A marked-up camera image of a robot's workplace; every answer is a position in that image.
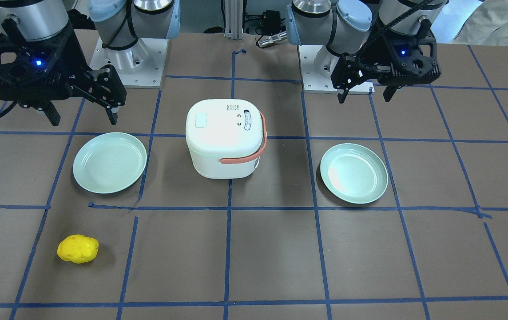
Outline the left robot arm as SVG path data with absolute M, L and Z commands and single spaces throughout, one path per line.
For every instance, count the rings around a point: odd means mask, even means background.
M 340 103 L 374 79 L 389 102 L 398 89 L 441 76 L 431 28 L 445 0 L 381 0 L 377 15 L 361 0 L 293 0 L 286 32 L 293 45 L 319 45 L 317 67 Z

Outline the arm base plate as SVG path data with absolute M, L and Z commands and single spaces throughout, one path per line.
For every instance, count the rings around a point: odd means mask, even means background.
M 167 60 L 168 39 L 139 39 L 131 48 L 115 51 L 102 48 L 99 38 L 90 61 L 92 69 L 111 64 L 126 88 L 159 89 Z
M 337 65 L 337 56 L 323 45 L 299 45 L 298 56 L 305 93 L 338 93 L 330 79 Z

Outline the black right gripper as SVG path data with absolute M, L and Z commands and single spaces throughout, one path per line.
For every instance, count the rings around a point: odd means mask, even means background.
M 91 69 L 74 31 L 24 45 L 0 34 L 1 100 L 30 103 L 72 97 L 101 105 L 116 125 L 127 91 L 114 66 Z M 52 126 L 59 126 L 61 116 L 53 103 L 42 103 L 42 112 Z

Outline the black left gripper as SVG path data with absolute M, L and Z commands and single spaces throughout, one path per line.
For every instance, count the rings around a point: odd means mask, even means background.
M 358 52 L 339 57 L 330 78 L 340 104 L 350 89 L 371 79 L 386 86 L 383 98 L 388 103 L 399 88 L 430 84 L 441 76 L 436 38 L 429 27 L 413 35 L 387 30 L 374 39 L 378 31 L 378 27 L 372 29 Z

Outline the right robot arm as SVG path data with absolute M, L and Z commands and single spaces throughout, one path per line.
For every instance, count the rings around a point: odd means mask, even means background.
M 55 100 L 82 97 L 103 107 L 112 125 L 126 103 L 121 74 L 152 63 L 144 39 L 174 39 L 179 0 L 90 0 L 90 19 L 109 59 L 92 69 L 61 0 L 0 0 L 0 100 L 60 123 Z

